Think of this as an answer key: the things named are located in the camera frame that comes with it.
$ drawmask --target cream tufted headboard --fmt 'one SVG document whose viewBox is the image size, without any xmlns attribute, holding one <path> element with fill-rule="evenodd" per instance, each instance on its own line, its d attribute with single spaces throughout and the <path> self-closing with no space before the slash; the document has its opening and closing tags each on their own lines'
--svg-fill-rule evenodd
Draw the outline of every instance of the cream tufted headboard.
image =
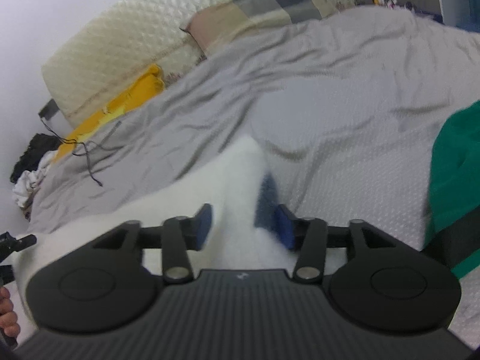
<svg viewBox="0 0 480 360">
<path fill-rule="evenodd" d="M 228 0 L 122 0 L 90 21 L 42 66 L 50 94 L 76 127 L 131 85 L 152 62 L 187 73 L 202 55 L 179 25 Z M 330 0 L 353 5 L 354 0 Z"/>
</svg>

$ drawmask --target black cord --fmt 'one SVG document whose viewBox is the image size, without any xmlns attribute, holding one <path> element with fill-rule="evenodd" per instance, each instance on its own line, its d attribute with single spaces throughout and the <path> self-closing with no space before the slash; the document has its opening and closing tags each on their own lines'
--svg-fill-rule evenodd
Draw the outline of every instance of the black cord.
<svg viewBox="0 0 480 360">
<path fill-rule="evenodd" d="M 87 159 L 87 169 L 88 169 L 88 174 L 90 175 L 90 177 L 92 178 L 93 181 L 95 181 L 95 183 L 97 183 L 99 186 L 103 187 L 103 184 L 98 180 L 96 179 L 94 176 L 93 176 L 93 172 L 92 172 L 92 163 L 90 162 L 90 153 L 88 152 L 88 149 L 87 149 L 87 145 L 85 142 L 78 142 L 76 139 L 66 139 L 66 138 L 63 138 L 61 137 L 60 135 L 58 135 L 56 132 L 54 132 L 54 130 L 52 130 L 49 126 L 47 126 L 47 124 L 45 123 L 45 120 L 43 120 L 43 118 L 41 117 L 40 120 L 42 121 L 43 125 L 45 126 L 45 128 L 51 132 L 53 135 L 55 135 L 59 140 L 60 142 L 64 143 L 64 144 L 67 144 L 67 145 L 75 145 L 75 147 L 73 148 L 71 154 L 72 155 L 75 155 L 77 157 L 83 157 L 85 156 L 86 159 Z M 85 150 L 84 153 L 81 153 L 81 154 L 77 154 L 75 153 L 75 150 L 77 148 L 77 145 L 82 145 L 83 146 L 83 149 Z"/>
</svg>

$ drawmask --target human hand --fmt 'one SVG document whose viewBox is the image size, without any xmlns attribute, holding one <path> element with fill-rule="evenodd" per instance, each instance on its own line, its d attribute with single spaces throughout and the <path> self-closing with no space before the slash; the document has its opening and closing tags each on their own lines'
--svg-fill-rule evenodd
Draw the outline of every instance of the human hand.
<svg viewBox="0 0 480 360">
<path fill-rule="evenodd" d="M 5 287 L 0 287 L 0 328 L 7 336 L 16 338 L 20 334 L 17 320 L 18 316 L 10 300 L 10 292 Z"/>
</svg>

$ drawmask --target yellow fabric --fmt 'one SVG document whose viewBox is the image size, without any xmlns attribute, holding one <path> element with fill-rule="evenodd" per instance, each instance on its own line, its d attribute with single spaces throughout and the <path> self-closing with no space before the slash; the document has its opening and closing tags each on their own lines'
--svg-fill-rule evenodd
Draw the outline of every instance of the yellow fabric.
<svg viewBox="0 0 480 360">
<path fill-rule="evenodd" d="M 85 142 L 103 125 L 140 107 L 140 105 L 147 100 L 162 93 L 165 84 L 162 79 L 159 78 L 159 75 L 161 75 L 159 73 L 161 72 L 162 70 L 156 64 L 152 64 L 127 90 L 113 100 L 110 100 L 105 107 L 88 117 L 65 139 L 75 139 L 78 142 Z M 72 144 L 62 144 L 58 148 L 58 153 L 54 161 L 58 161 L 61 157 L 71 152 L 74 147 L 75 145 Z"/>
</svg>

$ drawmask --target wrinkled gray sheet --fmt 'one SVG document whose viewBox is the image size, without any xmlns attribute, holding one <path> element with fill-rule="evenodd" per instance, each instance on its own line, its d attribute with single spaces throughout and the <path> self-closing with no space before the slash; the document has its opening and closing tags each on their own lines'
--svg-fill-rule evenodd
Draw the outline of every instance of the wrinkled gray sheet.
<svg viewBox="0 0 480 360">
<path fill-rule="evenodd" d="M 480 36 L 363 7 L 234 42 L 84 157 L 55 166 L 30 231 L 111 212 L 205 164 L 239 135 L 263 147 L 280 200 L 332 225 L 363 218 L 413 247 L 428 222 L 431 146 L 480 98 Z M 480 270 L 462 279 L 451 329 L 480 344 Z"/>
</svg>

